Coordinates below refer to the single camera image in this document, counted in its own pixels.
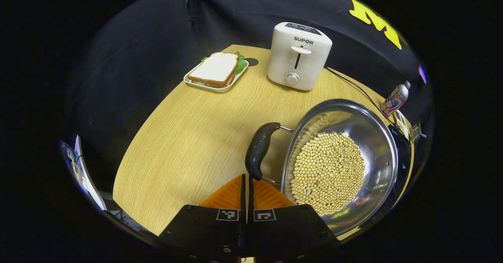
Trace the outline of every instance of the toaster power cord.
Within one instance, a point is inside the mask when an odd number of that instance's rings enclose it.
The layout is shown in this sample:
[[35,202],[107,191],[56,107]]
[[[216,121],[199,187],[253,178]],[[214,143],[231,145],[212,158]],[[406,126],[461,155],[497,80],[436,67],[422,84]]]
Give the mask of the toaster power cord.
[[402,132],[402,130],[400,130],[400,127],[395,124],[393,121],[391,121],[382,111],[381,109],[376,105],[376,103],[374,103],[374,100],[372,100],[372,98],[370,98],[370,96],[365,92],[365,90],[363,90],[360,86],[358,86],[356,83],[352,82],[351,80],[339,75],[338,73],[332,71],[330,68],[328,68],[327,66],[324,66],[324,68],[333,73],[334,75],[336,75],[338,78],[342,78],[343,80],[345,80],[346,82],[350,83],[350,84],[353,84],[354,86],[356,86],[358,89],[360,89],[360,91],[363,92],[363,94],[365,94],[365,96],[367,96],[367,99],[370,100],[370,102],[377,108],[377,110],[379,111],[379,113],[381,113],[384,118],[386,118],[386,120],[388,120],[388,122],[393,126],[393,128],[395,128],[395,130],[397,130],[398,132],[400,132],[402,135],[405,136],[405,134]]

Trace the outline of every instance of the toaster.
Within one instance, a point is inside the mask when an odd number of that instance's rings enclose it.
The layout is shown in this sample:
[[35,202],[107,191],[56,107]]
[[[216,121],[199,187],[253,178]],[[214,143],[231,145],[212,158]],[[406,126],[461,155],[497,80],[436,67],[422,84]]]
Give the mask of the toaster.
[[274,27],[267,76],[279,84],[311,90],[331,48],[332,40],[320,30],[282,22]]

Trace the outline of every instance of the toaster lever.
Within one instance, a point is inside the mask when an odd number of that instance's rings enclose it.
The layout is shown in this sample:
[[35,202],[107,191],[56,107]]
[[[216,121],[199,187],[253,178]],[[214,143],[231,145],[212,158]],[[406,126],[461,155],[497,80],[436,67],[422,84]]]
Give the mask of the toaster lever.
[[306,50],[305,48],[299,48],[296,46],[291,46],[290,47],[294,52],[301,53],[302,55],[309,55],[311,53],[310,50]]

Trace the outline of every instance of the round table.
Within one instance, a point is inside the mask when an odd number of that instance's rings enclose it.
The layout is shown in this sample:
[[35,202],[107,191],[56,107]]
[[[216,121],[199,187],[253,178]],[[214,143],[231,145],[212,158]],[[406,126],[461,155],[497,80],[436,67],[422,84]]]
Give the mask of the round table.
[[[325,69],[312,90],[301,91],[267,77],[270,50],[232,45],[223,51],[239,51],[259,63],[250,65],[223,93],[193,87],[181,79],[138,131],[119,166],[113,190],[115,202],[156,235],[184,204],[201,204],[246,172],[246,149],[264,123],[277,121],[295,128],[311,107],[333,98],[354,100],[378,112],[358,88]],[[365,85],[343,76],[362,87],[376,104],[384,101]],[[262,161],[264,176],[280,179],[290,137],[286,131],[273,134]],[[414,145],[411,154],[413,160]]]

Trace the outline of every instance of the bowl handle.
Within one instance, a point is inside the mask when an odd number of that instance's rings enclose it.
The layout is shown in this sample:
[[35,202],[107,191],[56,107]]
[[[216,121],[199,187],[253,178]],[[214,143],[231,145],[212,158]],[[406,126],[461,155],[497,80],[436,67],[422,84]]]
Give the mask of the bowl handle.
[[246,151],[246,157],[244,158],[244,165],[246,166],[248,173],[256,180],[265,179],[275,184],[279,184],[278,181],[262,177],[262,171],[260,170],[262,159],[264,159],[264,156],[267,154],[267,150],[269,150],[271,135],[278,129],[293,132],[293,130],[288,129],[279,123],[266,123],[265,125],[259,127],[251,139],[250,146]]

